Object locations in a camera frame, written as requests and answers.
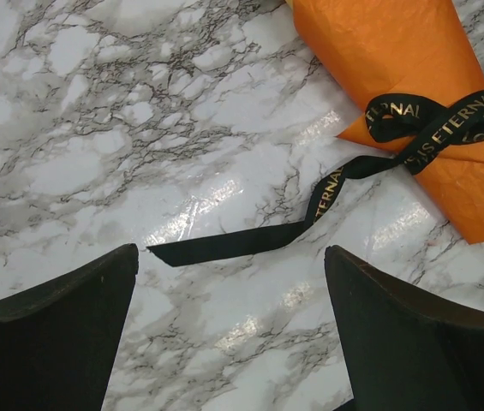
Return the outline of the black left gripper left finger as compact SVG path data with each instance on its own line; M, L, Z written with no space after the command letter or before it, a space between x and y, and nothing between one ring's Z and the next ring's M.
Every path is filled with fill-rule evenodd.
M0 300L0 410L101 409L138 268L126 244Z

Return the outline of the orange wrapping paper sheet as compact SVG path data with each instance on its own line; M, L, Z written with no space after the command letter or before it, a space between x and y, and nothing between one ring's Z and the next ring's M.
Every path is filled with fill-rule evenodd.
M484 74L450 1L294 1L300 37L360 108L385 93L450 105ZM470 244L484 242L484 142L445 149L416 176Z

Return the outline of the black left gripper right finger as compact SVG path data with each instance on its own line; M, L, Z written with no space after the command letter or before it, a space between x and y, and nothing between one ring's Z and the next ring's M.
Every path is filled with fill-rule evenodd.
M326 283L353 397L342 410L484 410L484 312L340 246Z

